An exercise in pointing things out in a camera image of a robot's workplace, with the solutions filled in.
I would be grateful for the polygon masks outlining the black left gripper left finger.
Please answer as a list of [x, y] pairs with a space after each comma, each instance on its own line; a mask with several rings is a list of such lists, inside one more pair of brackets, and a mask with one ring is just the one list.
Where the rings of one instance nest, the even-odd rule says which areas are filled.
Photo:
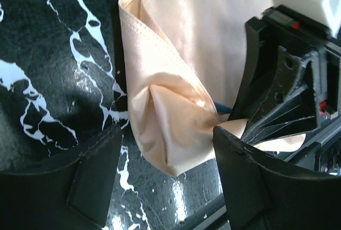
[[104, 227], [122, 141], [112, 125], [26, 169], [2, 171], [1, 227]]

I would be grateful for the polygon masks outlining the peach satin napkin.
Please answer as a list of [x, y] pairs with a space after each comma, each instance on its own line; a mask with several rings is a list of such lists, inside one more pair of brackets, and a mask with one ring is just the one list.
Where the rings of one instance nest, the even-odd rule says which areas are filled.
[[213, 128], [236, 137], [246, 59], [245, 22], [272, 0], [119, 0], [131, 128], [142, 155], [178, 176], [213, 158]]

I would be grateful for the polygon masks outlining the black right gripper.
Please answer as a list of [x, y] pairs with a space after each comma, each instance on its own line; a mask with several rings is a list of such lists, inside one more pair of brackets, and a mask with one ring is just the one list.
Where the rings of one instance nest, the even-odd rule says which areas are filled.
[[231, 114], [248, 120], [241, 139], [263, 149], [303, 134], [281, 158], [340, 174], [340, 42], [285, 6], [251, 18], [245, 30], [245, 94]]

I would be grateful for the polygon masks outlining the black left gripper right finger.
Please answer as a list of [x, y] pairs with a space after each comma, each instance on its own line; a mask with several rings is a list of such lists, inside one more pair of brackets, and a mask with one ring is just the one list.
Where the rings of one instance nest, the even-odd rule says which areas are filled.
[[229, 133], [213, 146], [232, 229], [340, 229], [340, 178], [277, 159]]

